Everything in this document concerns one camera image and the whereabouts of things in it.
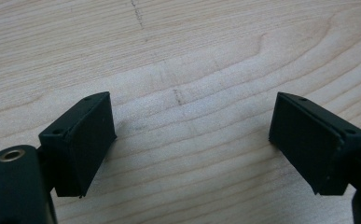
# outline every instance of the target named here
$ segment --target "screw hole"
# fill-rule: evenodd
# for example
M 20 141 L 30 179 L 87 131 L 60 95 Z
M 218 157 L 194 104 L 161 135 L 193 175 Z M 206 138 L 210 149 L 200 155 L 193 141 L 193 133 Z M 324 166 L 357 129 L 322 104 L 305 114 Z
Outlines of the screw hole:
M 350 133 L 350 134 L 355 134 L 355 131 L 352 129 L 345 129 L 345 132 Z
M 25 151 L 23 149 L 14 149 L 0 156 L 0 161 L 2 162 L 14 161 L 22 157 L 23 154 L 25 154 Z
M 52 133 L 53 134 L 60 134 L 63 132 L 63 129 L 55 129 Z

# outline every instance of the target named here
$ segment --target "wooden surface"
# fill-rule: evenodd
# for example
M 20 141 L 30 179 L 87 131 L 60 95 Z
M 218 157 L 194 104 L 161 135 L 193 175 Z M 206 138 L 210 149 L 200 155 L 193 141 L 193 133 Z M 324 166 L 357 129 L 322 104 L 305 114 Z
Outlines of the wooden surface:
M 268 131 L 277 91 L 361 128 L 361 0 L 0 1 L 0 150 L 100 91 L 118 140 L 60 223 L 352 223 Z

